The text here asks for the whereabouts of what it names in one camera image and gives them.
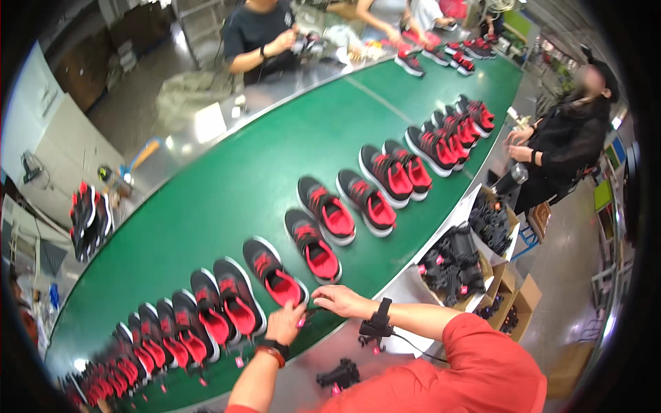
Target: brown wristband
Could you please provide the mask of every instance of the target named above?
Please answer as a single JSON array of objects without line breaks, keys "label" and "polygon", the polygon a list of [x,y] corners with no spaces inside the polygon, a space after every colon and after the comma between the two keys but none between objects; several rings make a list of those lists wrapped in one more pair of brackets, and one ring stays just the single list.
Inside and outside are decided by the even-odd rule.
[{"label": "brown wristband", "polygon": [[282,357],[282,354],[280,354],[280,352],[274,349],[273,347],[257,346],[254,352],[255,354],[259,352],[269,353],[271,356],[275,357],[278,360],[278,365],[280,366],[279,367],[280,369],[285,367],[285,358]]}]

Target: concrete floor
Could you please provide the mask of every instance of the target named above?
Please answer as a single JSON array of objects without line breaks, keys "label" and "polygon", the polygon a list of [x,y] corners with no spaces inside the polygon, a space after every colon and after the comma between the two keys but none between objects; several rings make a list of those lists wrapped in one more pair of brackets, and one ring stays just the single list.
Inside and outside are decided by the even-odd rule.
[{"label": "concrete floor", "polygon": [[[193,68],[188,52],[169,40],[140,60],[138,67],[93,108],[89,118],[130,161],[147,139],[159,133],[154,100],[163,81]],[[535,114],[538,81],[527,73],[523,77],[512,104],[523,116]],[[571,196],[553,206],[544,243],[509,264],[518,286],[530,273],[543,293],[520,344],[544,374],[550,372],[562,346],[581,338],[582,331],[596,318],[590,278],[600,270],[600,248],[593,191],[592,183],[583,181]],[[519,239],[515,252],[523,248]],[[544,411],[560,411],[563,404],[564,400],[550,400]]]}]

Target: red shirt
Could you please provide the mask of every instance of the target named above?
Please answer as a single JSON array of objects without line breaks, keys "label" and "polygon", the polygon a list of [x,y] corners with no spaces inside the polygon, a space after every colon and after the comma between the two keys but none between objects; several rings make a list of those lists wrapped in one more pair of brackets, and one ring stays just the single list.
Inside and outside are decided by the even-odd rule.
[{"label": "red shirt", "polygon": [[[428,361],[391,367],[328,399],[315,413],[541,412],[546,377],[533,358],[477,315],[443,331],[449,369]],[[256,413],[230,406],[225,413]]]}]

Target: black jacket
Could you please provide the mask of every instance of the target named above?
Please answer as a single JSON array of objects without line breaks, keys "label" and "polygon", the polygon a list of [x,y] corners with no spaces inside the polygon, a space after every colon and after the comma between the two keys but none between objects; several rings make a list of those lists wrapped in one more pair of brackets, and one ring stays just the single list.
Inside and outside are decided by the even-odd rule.
[{"label": "black jacket", "polygon": [[576,110],[569,100],[552,107],[537,125],[528,146],[543,152],[542,166],[529,164],[531,174],[542,174],[557,188],[570,186],[585,167],[599,160],[606,134],[610,103],[599,100]]}]

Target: black shirt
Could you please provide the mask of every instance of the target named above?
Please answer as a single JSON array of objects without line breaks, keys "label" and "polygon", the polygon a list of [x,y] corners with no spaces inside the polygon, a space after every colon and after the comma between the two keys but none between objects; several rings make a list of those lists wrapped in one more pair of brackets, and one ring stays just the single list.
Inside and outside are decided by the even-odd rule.
[{"label": "black shirt", "polygon": [[[292,28],[294,17],[289,3],[279,0],[269,13],[250,10],[246,5],[236,9],[225,21],[223,40],[225,56],[232,62],[239,54],[251,52],[274,41],[282,32]],[[293,69],[296,58],[290,50],[270,57],[264,63],[243,75],[246,85],[281,70]]]}]

